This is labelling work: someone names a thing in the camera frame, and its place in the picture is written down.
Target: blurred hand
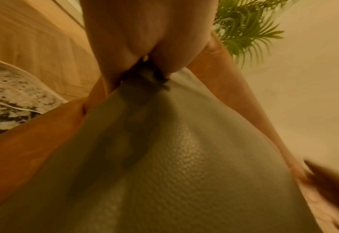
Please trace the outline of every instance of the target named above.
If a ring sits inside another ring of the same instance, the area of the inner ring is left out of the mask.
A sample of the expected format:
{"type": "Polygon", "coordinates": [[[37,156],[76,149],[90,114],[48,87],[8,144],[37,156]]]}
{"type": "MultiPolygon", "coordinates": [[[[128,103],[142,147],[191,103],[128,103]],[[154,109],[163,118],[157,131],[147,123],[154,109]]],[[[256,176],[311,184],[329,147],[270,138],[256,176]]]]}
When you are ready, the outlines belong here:
{"type": "Polygon", "coordinates": [[[86,32],[106,91],[145,56],[164,77],[207,44],[218,0],[81,0],[86,32]]]}
{"type": "MultiPolygon", "coordinates": [[[[305,164],[312,172],[308,173],[308,178],[320,195],[339,208],[339,173],[311,161],[305,161],[305,164]]],[[[339,229],[339,219],[334,219],[333,223],[339,229]]]]}

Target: wall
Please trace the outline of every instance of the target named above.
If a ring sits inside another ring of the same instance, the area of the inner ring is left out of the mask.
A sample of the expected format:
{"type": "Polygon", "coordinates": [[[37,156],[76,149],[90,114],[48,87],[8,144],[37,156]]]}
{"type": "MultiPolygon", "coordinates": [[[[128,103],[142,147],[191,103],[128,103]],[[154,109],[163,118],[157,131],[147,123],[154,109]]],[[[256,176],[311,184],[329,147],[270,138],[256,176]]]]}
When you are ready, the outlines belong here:
{"type": "Polygon", "coordinates": [[[300,0],[277,22],[285,39],[245,78],[296,156],[339,169],[339,0],[300,0]]]}

